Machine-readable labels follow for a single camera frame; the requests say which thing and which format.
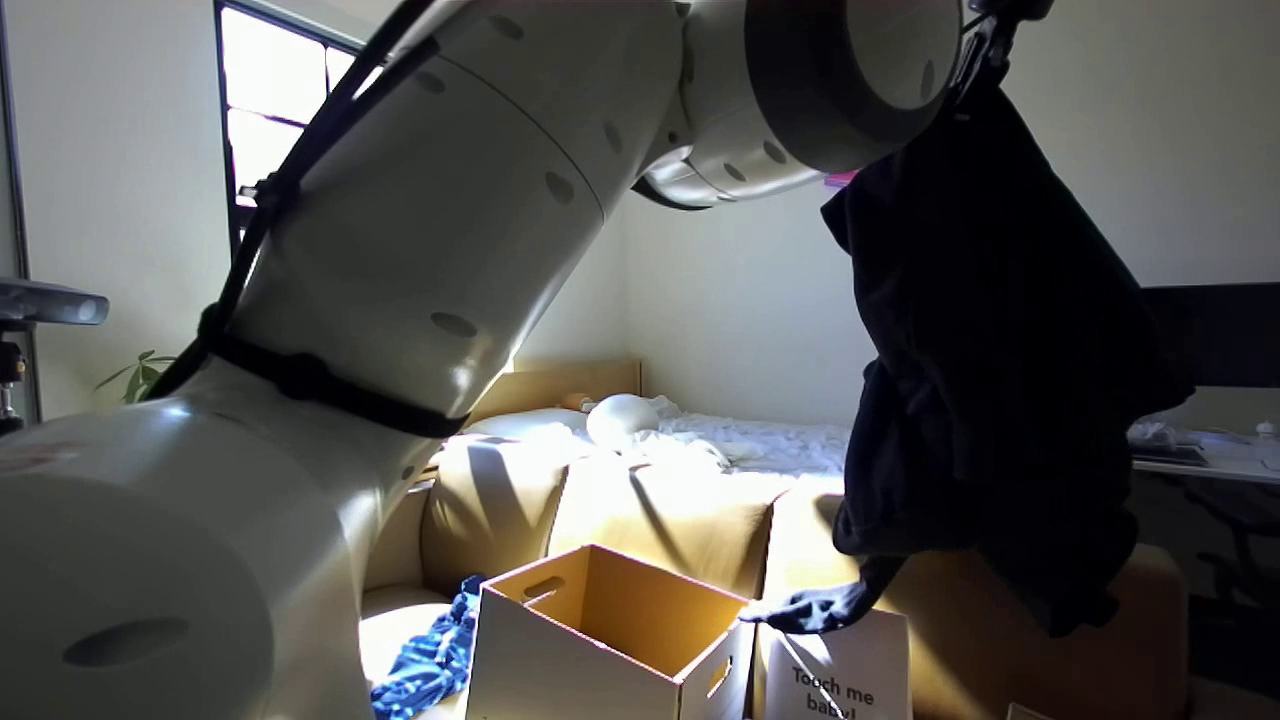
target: window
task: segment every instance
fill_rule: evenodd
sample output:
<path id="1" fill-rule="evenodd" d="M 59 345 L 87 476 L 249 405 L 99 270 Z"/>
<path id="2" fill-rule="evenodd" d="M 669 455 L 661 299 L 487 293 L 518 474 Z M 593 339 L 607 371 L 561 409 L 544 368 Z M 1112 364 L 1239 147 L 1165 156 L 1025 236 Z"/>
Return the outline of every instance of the window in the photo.
<path id="1" fill-rule="evenodd" d="M 257 179 L 281 168 L 357 49 L 236 5 L 220 8 L 220 43 L 230 187 L 244 212 Z"/>

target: white wall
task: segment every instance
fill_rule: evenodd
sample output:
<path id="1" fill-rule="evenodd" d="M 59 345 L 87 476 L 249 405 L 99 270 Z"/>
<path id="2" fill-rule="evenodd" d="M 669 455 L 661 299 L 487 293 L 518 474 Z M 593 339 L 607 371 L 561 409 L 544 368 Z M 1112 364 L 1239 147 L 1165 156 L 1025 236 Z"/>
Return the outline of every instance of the white wall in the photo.
<path id="1" fill-rule="evenodd" d="M 249 0 L 282 15 L 294 15 L 302 23 L 321 23 L 348 40 L 368 40 L 374 23 L 400 5 L 400 0 Z"/>
<path id="2" fill-rule="evenodd" d="M 1006 94 L 1143 284 L 1280 282 L 1280 5 L 1064 0 Z"/>
<path id="3" fill-rule="evenodd" d="M 16 175 L 10 175 L 10 130 L 8 130 L 8 95 L 0 95 L 0 275 L 19 275 L 19 247 L 23 247 L 23 221 L 19 221 L 19 187 L 16 187 Z"/>
<path id="4" fill-rule="evenodd" d="M 515 364 L 627 355 L 624 247 L 613 215 L 518 345 Z"/>
<path id="5" fill-rule="evenodd" d="M 1006 94 L 1143 284 L 1280 282 L 1280 5 L 1064 0 Z M 873 355 L 818 187 L 632 212 L 632 349 L 692 409 L 844 419 Z"/>
<path id="6" fill-rule="evenodd" d="M 177 354 L 228 263 L 207 0 L 8 0 L 31 282 L 105 293 L 105 330 L 40 323 L 42 418 L 142 349 Z"/>
<path id="7" fill-rule="evenodd" d="M 757 419 L 852 419 L 873 345 L 818 184 L 681 215 L 627 215 L 627 339 L 675 405 Z"/>

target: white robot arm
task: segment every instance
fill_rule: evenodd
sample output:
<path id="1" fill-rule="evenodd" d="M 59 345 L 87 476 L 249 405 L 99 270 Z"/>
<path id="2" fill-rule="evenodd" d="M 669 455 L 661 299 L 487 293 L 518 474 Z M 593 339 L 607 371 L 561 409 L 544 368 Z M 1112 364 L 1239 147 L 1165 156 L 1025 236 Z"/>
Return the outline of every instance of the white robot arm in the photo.
<path id="1" fill-rule="evenodd" d="M 957 0 L 429 8 L 282 187 L 212 355 L 2 442 L 0 716 L 368 716 L 360 580 L 394 490 L 616 201 L 859 168 L 929 126 L 957 40 Z M 357 401 L 308 396 L 329 376 Z"/>

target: black cloth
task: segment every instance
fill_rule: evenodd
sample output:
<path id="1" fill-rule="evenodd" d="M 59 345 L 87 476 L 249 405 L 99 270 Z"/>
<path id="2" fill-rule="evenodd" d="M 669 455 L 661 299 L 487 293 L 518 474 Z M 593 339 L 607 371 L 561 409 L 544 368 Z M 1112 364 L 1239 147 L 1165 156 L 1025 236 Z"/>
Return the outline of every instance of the black cloth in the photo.
<path id="1" fill-rule="evenodd" d="M 1179 405 L 1139 289 L 998 90 L 865 168 L 823 221 L 874 359 L 836 547 L 979 547 L 1050 635 L 1112 612 L 1129 423 Z"/>
<path id="2" fill-rule="evenodd" d="M 903 556 L 873 556 L 859 563 L 859 580 L 844 587 L 803 587 L 783 606 L 746 606 L 744 623 L 766 623 L 791 635 L 829 635 L 873 612 L 882 587 L 897 580 Z"/>

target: open cardboard box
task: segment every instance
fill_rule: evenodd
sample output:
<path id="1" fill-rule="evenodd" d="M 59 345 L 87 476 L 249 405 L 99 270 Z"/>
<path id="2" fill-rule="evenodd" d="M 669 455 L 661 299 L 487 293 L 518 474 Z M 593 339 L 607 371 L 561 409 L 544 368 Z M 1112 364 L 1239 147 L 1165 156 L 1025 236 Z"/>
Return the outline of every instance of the open cardboard box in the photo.
<path id="1" fill-rule="evenodd" d="M 484 585 L 467 716 L 739 720 L 746 599 L 585 545 Z"/>
<path id="2" fill-rule="evenodd" d="M 910 720 L 909 619 L 866 612 L 829 635 L 761 629 L 751 708 L 761 720 Z"/>

